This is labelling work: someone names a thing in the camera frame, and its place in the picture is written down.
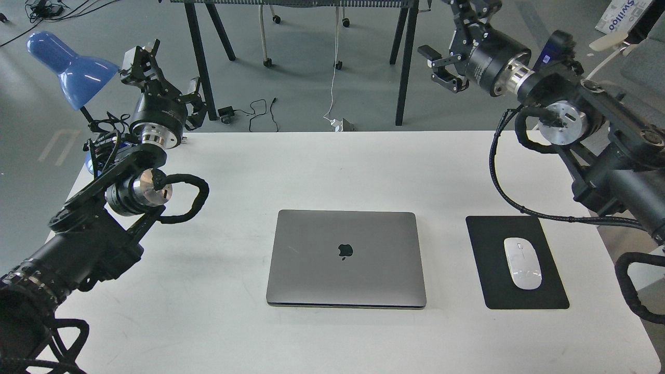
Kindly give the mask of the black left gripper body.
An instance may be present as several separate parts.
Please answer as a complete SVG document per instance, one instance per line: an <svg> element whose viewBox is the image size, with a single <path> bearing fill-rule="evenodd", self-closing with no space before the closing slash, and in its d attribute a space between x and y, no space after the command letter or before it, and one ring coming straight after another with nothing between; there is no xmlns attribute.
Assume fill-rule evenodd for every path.
<svg viewBox="0 0 665 374"><path fill-rule="evenodd" d="M145 128L159 125L171 133L168 138L181 138L187 116L185 104L177 101L181 91L165 79L147 79L132 85L140 89L141 97L131 117L130 132L138 136Z"/></svg>

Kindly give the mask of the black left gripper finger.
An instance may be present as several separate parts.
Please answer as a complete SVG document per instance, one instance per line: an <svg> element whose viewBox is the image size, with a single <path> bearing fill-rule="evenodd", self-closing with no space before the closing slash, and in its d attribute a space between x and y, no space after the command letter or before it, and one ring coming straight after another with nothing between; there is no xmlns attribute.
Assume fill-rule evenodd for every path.
<svg viewBox="0 0 665 374"><path fill-rule="evenodd" d="M200 93L200 81L200 77L192 78L189 85L190 92L180 95L181 104L190 104L192 106L192 113L186 116L184 123L184 126L187 130L196 130L201 128L203 121L206 118L208 107Z"/></svg>
<svg viewBox="0 0 665 374"><path fill-rule="evenodd" d="M144 47L136 46L127 50L119 77L124 85L139 88L147 95L166 95L168 86L162 70L156 62L156 53L160 40Z"/></svg>

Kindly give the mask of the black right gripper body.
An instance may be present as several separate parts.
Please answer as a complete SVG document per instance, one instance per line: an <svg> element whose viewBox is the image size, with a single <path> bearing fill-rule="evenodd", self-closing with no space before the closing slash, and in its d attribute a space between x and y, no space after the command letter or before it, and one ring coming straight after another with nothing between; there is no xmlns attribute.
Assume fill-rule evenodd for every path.
<svg viewBox="0 0 665 374"><path fill-rule="evenodd" d="M465 67L465 78L481 87L492 97L506 91L505 70L511 61L528 64L531 50L510 36L492 29L477 42Z"/></svg>

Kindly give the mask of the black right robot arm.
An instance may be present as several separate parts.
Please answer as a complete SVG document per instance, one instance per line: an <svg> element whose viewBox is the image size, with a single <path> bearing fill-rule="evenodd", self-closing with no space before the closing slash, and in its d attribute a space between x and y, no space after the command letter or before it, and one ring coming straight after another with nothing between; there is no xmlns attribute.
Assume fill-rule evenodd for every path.
<svg viewBox="0 0 665 374"><path fill-rule="evenodd" d="M663 129L583 75L570 34L553 33L529 66L530 49L489 23L501 1L449 6L455 32L448 55L428 45L418 48L432 80L455 93L474 83L492 97L510 92L518 99L518 107L499 121L489 151L490 177L501 197L525 215L636 228L663 246ZM508 197L497 179L496 152L510 122L523 147L561 157L573 179L574 200L594 216L546 215Z"/></svg>

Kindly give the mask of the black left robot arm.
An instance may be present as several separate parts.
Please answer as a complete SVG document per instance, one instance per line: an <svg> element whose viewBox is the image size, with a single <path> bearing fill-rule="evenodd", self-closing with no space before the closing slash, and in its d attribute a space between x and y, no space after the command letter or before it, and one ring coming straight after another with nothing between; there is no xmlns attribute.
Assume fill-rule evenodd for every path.
<svg viewBox="0 0 665 374"><path fill-rule="evenodd" d="M92 182L52 217L54 237L2 276L2 373L26 373L29 367L82 372L76 358L89 325L57 319L57 308L75 290L119 278L142 258L139 242L154 223L187 222L209 196L202 178L160 170L183 131L200 128L207 105L199 78L185 94L166 80L156 62L159 44L128 50L116 66L77 54L50 32L29 36L27 50L58 76L69 104L84 114L97 138L84 146ZM140 89L135 113L95 120L85 104L116 73Z"/></svg>

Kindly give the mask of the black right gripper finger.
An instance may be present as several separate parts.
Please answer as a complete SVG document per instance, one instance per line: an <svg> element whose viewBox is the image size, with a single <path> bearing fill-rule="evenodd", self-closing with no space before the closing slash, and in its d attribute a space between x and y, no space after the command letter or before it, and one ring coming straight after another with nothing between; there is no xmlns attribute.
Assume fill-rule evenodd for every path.
<svg viewBox="0 0 665 374"><path fill-rule="evenodd" d="M429 45L418 47L417 52L427 59L428 66L432 69L431 79L433 82L453 93L459 93L468 88L469 82L466 77L452 74L446 68L458 62L461 62L464 66L466 58L463 55L452 52L448 57L443 57Z"/></svg>
<svg viewBox="0 0 665 374"><path fill-rule="evenodd" d="M444 1L449 5L455 31L449 45L450 55L470 55L482 42L491 26L489 20L502 7L502 1Z"/></svg>

